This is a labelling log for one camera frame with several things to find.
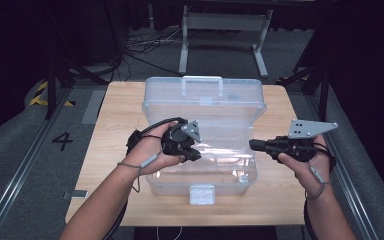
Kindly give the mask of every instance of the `number 4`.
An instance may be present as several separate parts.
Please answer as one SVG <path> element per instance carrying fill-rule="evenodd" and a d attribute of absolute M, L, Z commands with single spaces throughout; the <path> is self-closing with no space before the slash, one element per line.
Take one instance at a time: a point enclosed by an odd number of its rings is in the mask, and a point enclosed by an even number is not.
<path fill-rule="evenodd" d="M 60 136 L 56 137 L 54 140 L 52 140 L 52 142 L 62 143 L 61 151 L 64 151 L 65 144 L 73 142 L 73 140 L 68 139 L 69 137 L 70 137 L 70 133 L 65 132 Z"/>

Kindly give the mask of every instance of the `forearm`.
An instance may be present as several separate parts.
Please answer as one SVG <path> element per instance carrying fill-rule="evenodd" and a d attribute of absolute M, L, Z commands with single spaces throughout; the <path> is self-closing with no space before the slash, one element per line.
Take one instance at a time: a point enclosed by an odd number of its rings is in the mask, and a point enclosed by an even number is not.
<path fill-rule="evenodd" d="M 102 239 L 127 202 L 138 169 L 119 166 L 79 208 L 61 239 Z"/>
<path fill-rule="evenodd" d="M 307 209 L 318 239 L 355 239 L 330 185 L 317 199 L 307 200 Z"/>

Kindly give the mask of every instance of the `wooden table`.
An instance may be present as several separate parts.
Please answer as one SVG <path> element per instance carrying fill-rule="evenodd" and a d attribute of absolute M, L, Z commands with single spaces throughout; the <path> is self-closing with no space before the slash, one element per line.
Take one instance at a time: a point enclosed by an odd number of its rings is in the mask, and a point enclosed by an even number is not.
<path fill-rule="evenodd" d="M 91 194 L 126 153 L 126 141 L 134 129 L 148 122 L 142 113 L 144 82 L 113 82 L 102 104 L 77 190 Z M 267 111 L 254 123 L 254 138 L 267 140 L 287 134 L 296 118 L 281 86 L 263 86 Z M 216 204 L 192 206 L 189 196 L 157 196 L 144 176 L 141 192 L 132 191 L 122 226 L 245 226 L 304 224 L 304 190 L 294 173 L 269 155 L 256 154 L 258 178 L 240 196 L 217 196 Z M 72 199 L 68 222 L 85 199 Z"/>

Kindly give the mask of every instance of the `dark background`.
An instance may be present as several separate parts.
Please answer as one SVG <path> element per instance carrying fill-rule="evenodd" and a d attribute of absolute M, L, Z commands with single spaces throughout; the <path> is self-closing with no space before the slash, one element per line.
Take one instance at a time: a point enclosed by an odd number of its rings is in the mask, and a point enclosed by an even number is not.
<path fill-rule="evenodd" d="M 384 181 L 384 1 L 338 5 L 345 8 L 324 15 L 320 26 L 319 9 L 278 10 L 272 28 L 318 27 L 300 64 L 331 56 L 331 84 Z M 107 6 L 118 39 L 129 26 L 148 25 L 144 5 Z M 154 17 L 166 16 L 156 28 L 179 24 L 181 16 L 169 14 L 178 13 L 178 7 L 156 11 Z M 43 78 L 51 57 L 58 54 L 80 65 L 108 62 L 117 55 L 111 37 L 101 1 L 0 1 L 0 125 L 23 111 L 26 93 Z"/>

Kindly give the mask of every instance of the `yellow tape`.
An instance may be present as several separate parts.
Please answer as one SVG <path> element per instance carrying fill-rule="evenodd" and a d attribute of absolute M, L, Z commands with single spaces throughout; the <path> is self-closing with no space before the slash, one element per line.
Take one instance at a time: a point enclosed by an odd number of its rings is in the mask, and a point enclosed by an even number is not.
<path fill-rule="evenodd" d="M 40 100 L 40 97 L 42 96 L 43 91 L 45 91 L 46 87 L 48 87 L 48 81 L 43 80 L 42 84 L 40 84 L 39 88 L 37 89 L 36 93 L 34 94 L 32 100 L 30 100 L 30 105 L 43 105 L 48 106 L 47 100 Z M 76 105 L 76 101 L 67 101 L 64 106 L 67 107 L 74 107 Z"/>

